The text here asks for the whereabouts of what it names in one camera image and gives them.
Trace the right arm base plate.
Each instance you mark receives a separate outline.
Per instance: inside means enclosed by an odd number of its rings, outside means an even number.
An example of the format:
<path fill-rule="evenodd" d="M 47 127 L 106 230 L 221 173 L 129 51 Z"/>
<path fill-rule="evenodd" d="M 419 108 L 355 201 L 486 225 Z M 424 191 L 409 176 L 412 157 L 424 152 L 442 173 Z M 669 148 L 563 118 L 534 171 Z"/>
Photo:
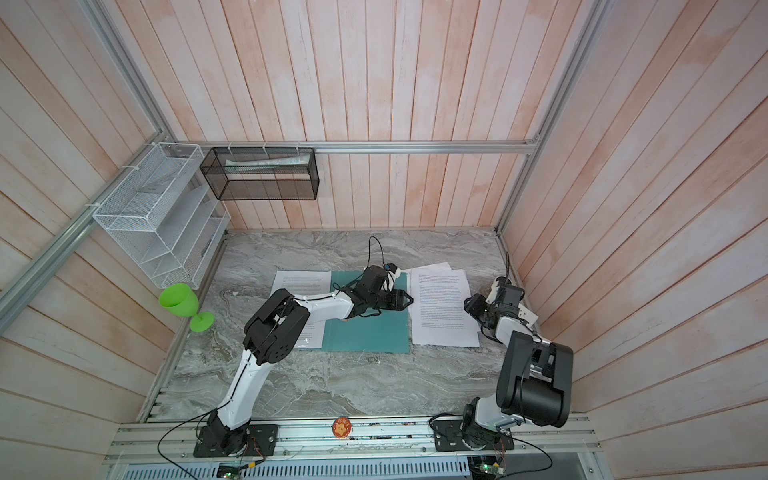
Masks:
<path fill-rule="evenodd" d="M 475 424 L 465 426 L 458 418 L 441 417 L 428 422 L 439 452 L 512 451 L 514 441 Z"/>

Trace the green file folder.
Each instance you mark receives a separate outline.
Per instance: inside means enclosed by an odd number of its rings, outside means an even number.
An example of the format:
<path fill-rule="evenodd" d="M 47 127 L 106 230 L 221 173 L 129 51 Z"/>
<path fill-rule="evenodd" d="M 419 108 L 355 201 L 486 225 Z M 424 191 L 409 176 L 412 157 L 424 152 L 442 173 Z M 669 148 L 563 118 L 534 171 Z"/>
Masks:
<path fill-rule="evenodd" d="M 363 316 L 346 321 L 327 320 L 321 349 L 406 354 L 410 351 L 408 313 L 369 308 Z"/>

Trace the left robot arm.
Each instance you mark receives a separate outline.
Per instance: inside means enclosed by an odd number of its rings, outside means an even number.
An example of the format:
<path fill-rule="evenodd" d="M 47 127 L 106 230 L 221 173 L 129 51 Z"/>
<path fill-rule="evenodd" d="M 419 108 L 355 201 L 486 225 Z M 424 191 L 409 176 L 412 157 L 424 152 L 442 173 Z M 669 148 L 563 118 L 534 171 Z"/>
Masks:
<path fill-rule="evenodd" d="M 388 263 L 366 267 L 357 278 L 330 293 L 302 296 L 285 288 L 272 293 L 244 327 L 239 366 L 221 404 L 208 414 L 199 441 L 226 455 L 240 450 L 269 373 L 295 348 L 304 327 L 362 317 L 369 310 L 406 310 L 414 299 L 395 286 L 398 277 L 398 268 Z"/>

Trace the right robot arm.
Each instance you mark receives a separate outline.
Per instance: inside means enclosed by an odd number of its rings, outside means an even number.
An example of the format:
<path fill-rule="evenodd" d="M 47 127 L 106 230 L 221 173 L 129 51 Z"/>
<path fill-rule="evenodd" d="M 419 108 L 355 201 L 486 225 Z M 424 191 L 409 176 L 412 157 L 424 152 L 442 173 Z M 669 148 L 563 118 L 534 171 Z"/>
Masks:
<path fill-rule="evenodd" d="M 475 398 L 463 413 L 462 440 L 473 449 L 500 443 L 511 426 L 560 428 L 570 415 L 574 353 L 541 336 L 524 296 L 510 279 L 498 277 L 488 295 L 464 302 L 465 312 L 506 347 L 495 393 Z"/>

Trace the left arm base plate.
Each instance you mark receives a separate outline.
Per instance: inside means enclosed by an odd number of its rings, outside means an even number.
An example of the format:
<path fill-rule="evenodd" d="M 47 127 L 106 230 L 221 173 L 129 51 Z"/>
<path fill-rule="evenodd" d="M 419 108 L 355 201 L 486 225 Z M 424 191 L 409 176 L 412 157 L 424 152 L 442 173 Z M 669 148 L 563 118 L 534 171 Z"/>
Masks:
<path fill-rule="evenodd" d="M 206 425 L 199 432 L 193 457 L 269 457 L 274 454 L 278 430 L 277 424 L 243 425 L 235 430 L 218 423 Z"/>

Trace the printed paper sheet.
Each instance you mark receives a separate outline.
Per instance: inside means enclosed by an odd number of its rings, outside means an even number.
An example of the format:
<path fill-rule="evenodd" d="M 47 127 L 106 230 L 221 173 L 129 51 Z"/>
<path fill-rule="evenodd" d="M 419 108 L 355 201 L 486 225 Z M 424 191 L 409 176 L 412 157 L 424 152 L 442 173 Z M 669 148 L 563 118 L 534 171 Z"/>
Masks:
<path fill-rule="evenodd" d="M 317 296 L 330 292 L 332 274 L 330 271 L 278 271 L 275 274 L 271 293 L 284 288 L 295 296 Z M 295 344 L 300 349 L 321 349 L 325 323 L 309 320 Z"/>
<path fill-rule="evenodd" d="M 417 268 L 409 277 L 408 312 L 416 345 L 477 348 L 478 323 L 464 311 L 470 297 L 464 270 Z"/>

